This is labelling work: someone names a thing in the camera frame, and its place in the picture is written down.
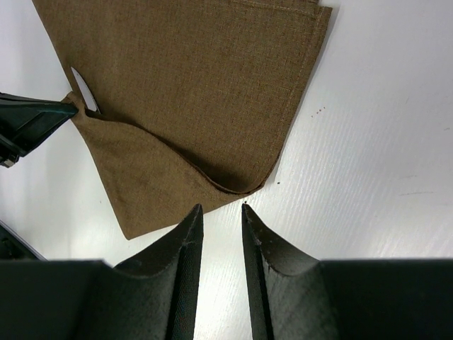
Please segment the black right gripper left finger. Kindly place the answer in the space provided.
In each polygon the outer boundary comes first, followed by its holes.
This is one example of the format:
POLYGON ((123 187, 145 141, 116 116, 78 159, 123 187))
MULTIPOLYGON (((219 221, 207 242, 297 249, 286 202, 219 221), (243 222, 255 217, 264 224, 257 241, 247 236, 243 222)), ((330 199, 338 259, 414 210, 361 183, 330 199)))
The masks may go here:
POLYGON ((203 211, 116 266, 1 260, 2 339, 192 339, 203 211))

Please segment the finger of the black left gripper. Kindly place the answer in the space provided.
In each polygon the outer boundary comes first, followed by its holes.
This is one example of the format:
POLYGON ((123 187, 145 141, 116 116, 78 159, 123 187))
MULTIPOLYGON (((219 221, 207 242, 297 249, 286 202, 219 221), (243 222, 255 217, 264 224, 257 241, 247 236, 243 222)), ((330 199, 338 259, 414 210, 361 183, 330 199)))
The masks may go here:
POLYGON ((71 103, 1 94, 1 165, 13 166, 78 112, 71 103))

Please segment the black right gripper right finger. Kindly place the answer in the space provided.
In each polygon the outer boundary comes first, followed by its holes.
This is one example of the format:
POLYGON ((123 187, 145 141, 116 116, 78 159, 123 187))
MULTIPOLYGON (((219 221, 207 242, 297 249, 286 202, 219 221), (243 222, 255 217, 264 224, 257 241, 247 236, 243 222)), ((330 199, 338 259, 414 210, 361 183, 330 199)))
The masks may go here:
POLYGON ((452 338, 451 259, 318 260, 241 217, 254 339, 452 338))

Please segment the brown cloth napkin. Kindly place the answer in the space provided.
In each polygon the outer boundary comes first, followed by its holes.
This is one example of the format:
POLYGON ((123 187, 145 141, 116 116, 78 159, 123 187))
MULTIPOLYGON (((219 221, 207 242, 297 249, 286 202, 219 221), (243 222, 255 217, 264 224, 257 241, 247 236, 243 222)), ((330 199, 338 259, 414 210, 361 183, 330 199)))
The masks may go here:
POLYGON ((124 236, 262 188, 331 17, 317 1, 35 1, 124 236), (101 113, 86 107, 71 68, 101 113))

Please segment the steel table knife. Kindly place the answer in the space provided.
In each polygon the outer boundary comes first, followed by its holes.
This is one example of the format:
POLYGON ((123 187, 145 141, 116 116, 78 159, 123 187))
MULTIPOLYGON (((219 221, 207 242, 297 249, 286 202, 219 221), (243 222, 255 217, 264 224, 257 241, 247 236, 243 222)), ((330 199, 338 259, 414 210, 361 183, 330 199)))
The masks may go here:
POLYGON ((79 90, 81 92, 82 98, 86 104, 86 107, 95 113, 101 113, 99 110, 99 107, 96 103, 96 100, 91 93, 91 90, 89 89, 87 83, 85 82, 84 78, 80 75, 80 73, 75 69, 71 68, 72 74, 74 75, 74 78, 76 80, 76 83, 79 87, 79 90))

